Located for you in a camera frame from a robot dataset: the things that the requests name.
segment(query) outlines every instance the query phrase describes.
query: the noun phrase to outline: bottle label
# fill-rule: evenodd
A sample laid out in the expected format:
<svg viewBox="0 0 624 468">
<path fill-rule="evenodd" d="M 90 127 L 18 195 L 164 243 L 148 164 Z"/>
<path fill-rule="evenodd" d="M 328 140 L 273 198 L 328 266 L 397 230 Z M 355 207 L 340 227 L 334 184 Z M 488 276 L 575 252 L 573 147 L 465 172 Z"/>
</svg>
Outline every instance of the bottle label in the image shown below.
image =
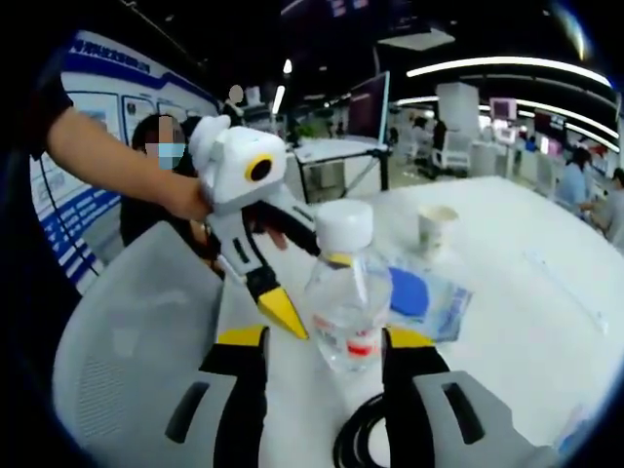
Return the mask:
<svg viewBox="0 0 624 468">
<path fill-rule="evenodd" d="M 314 317 L 314 326 L 319 339 L 336 353 L 362 359 L 380 352 L 381 333 L 378 329 L 346 332 L 318 316 Z"/>
</svg>

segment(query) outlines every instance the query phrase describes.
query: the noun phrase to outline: white bottle cap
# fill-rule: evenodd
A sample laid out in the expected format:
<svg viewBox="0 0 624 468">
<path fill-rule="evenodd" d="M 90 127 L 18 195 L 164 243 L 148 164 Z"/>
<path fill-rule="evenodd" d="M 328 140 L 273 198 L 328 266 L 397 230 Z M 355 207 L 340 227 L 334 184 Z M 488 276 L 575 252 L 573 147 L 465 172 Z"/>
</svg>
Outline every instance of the white bottle cap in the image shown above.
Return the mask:
<svg viewBox="0 0 624 468">
<path fill-rule="evenodd" d="M 372 206 L 358 200 L 327 202 L 316 213 L 322 252 L 355 253 L 372 242 Z"/>
</svg>

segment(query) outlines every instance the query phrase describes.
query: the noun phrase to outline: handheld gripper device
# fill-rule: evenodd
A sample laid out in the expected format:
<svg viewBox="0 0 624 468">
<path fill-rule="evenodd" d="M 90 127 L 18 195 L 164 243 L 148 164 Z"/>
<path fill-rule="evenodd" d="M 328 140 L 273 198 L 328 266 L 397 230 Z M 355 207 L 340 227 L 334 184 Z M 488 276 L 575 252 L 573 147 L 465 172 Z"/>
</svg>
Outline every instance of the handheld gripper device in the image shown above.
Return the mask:
<svg viewBox="0 0 624 468">
<path fill-rule="evenodd" d="M 188 149 L 213 207 L 207 218 L 220 264 L 246 285 L 258 309 L 295 336 L 307 331 L 257 248 L 243 217 L 251 211 L 256 222 L 279 226 L 309 254 L 318 256 L 314 218 L 284 183 L 287 148 L 278 136 L 245 127 L 231 127 L 230 118 L 204 117 Z"/>
</svg>

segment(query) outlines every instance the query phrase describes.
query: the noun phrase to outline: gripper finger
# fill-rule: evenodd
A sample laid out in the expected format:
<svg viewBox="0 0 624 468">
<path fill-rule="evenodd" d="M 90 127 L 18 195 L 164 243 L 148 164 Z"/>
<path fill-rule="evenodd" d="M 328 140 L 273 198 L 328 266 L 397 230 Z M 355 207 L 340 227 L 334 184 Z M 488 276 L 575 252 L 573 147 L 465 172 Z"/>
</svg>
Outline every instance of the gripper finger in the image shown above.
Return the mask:
<svg viewBox="0 0 624 468">
<path fill-rule="evenodd" d="M 208 223 L 219 240 L 224 268 L 237 279 L 243 279 L 260 312 L 296 337 L 307 339 L 305 326 L 275 272 L 257 248 L 242 213 L 211 214 Z"/>
<path fill-rule="evenodd" d="M 282 231 L 298 247 L 313 256 L 321 252 L 316 243 L 314 215 L 310 207 L 299 202 L 286 185 L 256 204 L 258 218 Z"/>
</svg>

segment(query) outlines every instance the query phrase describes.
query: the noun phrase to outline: face mask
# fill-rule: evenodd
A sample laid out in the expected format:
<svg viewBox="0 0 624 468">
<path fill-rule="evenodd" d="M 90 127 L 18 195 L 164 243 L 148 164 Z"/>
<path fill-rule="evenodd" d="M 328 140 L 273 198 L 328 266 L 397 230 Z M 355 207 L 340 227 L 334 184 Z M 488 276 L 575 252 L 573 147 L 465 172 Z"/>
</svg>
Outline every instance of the face mask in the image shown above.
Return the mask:
<svg viewBox="0 0 624 468">
<path fill-rule="evenodd" d="M 158 143 L 158 165 L 171 170 L 177 166 L 184 154 L 184 143 Z"/>
</svg>

